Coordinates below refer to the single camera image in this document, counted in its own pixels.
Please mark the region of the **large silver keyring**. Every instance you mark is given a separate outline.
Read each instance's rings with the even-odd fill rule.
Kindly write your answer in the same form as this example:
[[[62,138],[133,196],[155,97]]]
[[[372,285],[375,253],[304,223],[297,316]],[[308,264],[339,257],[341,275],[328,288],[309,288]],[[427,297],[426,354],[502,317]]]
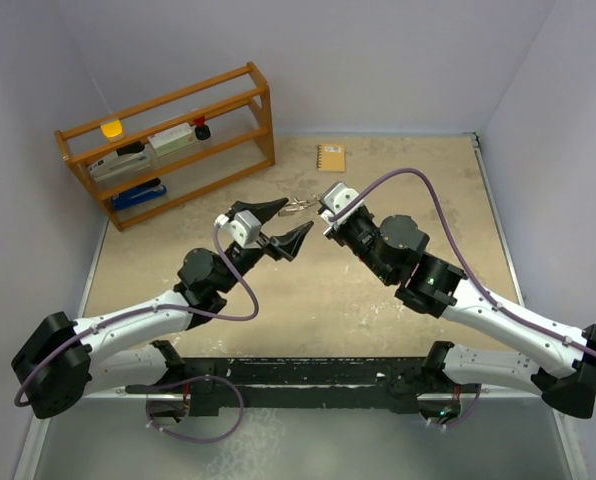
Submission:
[[[310,198],[304,200],[294,197],[280,210],[278,215],[289,216],[301,211],[308,210],[311,207],[317,206],[320,202],[320,198],[320,194],[312,194]]]

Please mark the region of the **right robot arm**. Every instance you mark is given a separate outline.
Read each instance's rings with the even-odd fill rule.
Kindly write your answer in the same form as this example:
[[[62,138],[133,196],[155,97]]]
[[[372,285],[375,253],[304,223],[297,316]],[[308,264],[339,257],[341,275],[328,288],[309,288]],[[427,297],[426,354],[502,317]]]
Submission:
[[[434,391],[452,384],[491,384],[539,396],[579,419],[596,403],[596,325],[584,329],[547,319],[493,292],[482,293],[459,267],[427,252],[428,235],[406,215],[380,225],[361,206],[329,222],[327,238],[348,247],[395,297],[417,313],[468,326],[508,346],[475,350],[453,342],[432,346],[423,366]]]

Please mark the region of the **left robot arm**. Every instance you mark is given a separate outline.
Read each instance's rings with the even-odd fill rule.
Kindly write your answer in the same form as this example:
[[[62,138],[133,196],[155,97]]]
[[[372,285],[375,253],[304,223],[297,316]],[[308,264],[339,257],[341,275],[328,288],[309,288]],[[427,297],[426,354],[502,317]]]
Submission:
[[[11,361],[19,382],[15,406],[46,419],[115,387],[179,388],[183,362],[158,337],[213,319],[246,322],[258,316],[259,300],[245,275],[263,257],[293,261],[314,226],[307,221],[280,236],[266,235],[263,226],[287,202],[235,202],[214,222],[213,247],[190,250],[177,283],[152,299],[98,316],[46,316]]]

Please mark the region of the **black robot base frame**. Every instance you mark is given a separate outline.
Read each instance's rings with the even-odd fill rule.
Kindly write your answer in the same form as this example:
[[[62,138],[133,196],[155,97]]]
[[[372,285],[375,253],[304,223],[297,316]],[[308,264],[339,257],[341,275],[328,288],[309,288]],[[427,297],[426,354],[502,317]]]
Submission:
[[[130,394],[183,394],[191,416],[222,408],[379,409],[397,414],[456,417],[460,397],[477,392],[441,370],[438,342],[425,357],[211,358],[178,355],[165,341],[166,373],[153,383],[133,381]]]

